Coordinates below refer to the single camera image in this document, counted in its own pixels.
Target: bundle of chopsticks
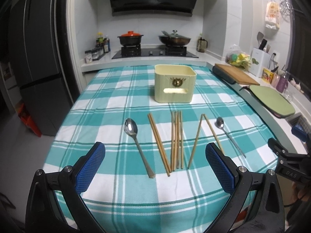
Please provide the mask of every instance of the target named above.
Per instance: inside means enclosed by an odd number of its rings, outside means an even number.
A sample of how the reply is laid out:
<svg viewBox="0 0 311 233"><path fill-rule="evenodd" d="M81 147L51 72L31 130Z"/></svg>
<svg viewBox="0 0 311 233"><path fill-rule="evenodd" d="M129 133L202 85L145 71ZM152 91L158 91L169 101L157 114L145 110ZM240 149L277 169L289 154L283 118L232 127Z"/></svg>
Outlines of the bundle of chopsticks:
<svg viewBox="0 0 311 233"><path fill-rule="evenodd" d="M172 171L175 171L176 168L178 169L179 166L181 169L183 169L183 116L182 116L182 112L181 111L174 111L171 112L171 117L172 117L172 134L171 134L171 162L169 164L168 160L167 160L167 156L158 132L158 129L156 127L156 123L154 122L152 113L148 114L148 118L150 121L150 125L153 131L153 135L156 139L156 143L158 145L158 149L160 151L160 155L166 170L166 173L168 176L170 176L170 173ZM224 150L220 144L220 141L212 127L212 125L210 124L207 116L205 114L201 114L201 118L200 118L200 122L199 122L199 126L197 129L197 135L194 141L194 145L192 148L192 152L191 152L191 156L190 156L190 160L188 163L188 168L191 166L191 162L195 153L195 149L197 146L197 141L199 138L199 134L200 134L200 129L201 129L201 123L202 123L202 119L203 117L205 118L209 128L211 129L213 136L220 148L220 150L222 151L222 153L224 154Z"/></svg>
<svg viewBox="0 0 311 233"><path fill-rule="evenodd" d="M175 111L172 115L172 139L171 139L171 162L167 160L167 156L154 122L152 113L148 114L150 125L153 131L153 135L156 139L158 149L168 176L172 171L175 171L179 166L183 169L183 117L181 111Z"/></svg>

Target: garlic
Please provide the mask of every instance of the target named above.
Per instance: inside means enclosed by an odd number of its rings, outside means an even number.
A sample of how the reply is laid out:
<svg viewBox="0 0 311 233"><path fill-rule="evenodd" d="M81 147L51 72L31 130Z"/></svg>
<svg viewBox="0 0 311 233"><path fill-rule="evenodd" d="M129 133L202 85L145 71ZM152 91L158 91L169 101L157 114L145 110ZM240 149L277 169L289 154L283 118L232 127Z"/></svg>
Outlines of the garlic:
<svg viewBox="0 0 311 233"><path fill-rule="evenodd" d="M299 83L299 84L296 84L296 88L297 88L298 90L301 89L300 83Z"/></svg>
<svg viewBox="0 0 311 233"><path fill-rule="evenodd" d="M290 84L292 84L293 86L296 86L296 82L295 82L295 80L294 80L294 79L292 79L292 80L290 81Z"/></svg>

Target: checkered tablecloth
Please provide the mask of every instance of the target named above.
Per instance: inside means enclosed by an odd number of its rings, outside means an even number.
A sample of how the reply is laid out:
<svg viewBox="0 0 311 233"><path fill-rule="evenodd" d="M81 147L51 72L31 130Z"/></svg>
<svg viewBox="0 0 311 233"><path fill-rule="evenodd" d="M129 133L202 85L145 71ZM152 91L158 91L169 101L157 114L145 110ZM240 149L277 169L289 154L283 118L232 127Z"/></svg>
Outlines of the checkered tablecloth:
<svg viewBox="0 0 311 233"><path fill-rule="evenodd" d="M98 72L63 122L46 159L46 172L73 165L96 141L106 146L106 157L91 185L81 196L108 232L203 232L229 198L205 159L205 146L215 142L203 119L190 169L167 176L147 114L152 112L170 159L171 111L182 110L184 165L188 164L200 115L205 113L218 134L225 154L250 171L274 169L276 157L267 146L270 129L254 110L208 68L197 73L190 104L160 104L154 100L154 66L105 69ZM246 154L244 159L214 122L225 128ZM126 118L138 125L138 141L151 168L149 179L131 137L123 130ZM64 215L72 218L57 192Z"/></svg>

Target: yellow container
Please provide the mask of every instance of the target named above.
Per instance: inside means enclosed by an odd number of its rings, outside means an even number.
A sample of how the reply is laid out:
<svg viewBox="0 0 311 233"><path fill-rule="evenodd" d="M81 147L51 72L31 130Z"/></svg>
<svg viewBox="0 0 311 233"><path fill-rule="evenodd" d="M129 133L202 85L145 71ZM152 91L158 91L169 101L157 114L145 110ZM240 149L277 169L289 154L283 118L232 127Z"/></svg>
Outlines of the yellow container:
<svg viewBox="0 0 311 233"><path fill-rule="evenodd" d="M191 102L196 78L196 72L186 65L156 65L155 100L158 103Z"/></svg>
<svg viewBox="0 0 311 233"><path fill-rule="evenodd" d="M273 73L268 68L264 68L262 72L262 80L267 83L271 83L272 78L273 78Z"/></svg>

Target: gas stove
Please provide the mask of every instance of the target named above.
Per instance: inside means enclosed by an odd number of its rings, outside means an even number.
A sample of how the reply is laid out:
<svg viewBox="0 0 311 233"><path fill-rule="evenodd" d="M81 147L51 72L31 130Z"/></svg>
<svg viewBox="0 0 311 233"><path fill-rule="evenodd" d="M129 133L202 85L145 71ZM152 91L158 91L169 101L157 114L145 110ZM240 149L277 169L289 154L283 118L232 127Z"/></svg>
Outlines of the gas stove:
<svg viewBox="0 0 311 233"><path fill-rule="evenodd" d="M198 56L187 51L185 46L165 46L160 48L141 48L138 46L122 47L112 59L130 58L130 57L188 57L198 58Z"/></svg>

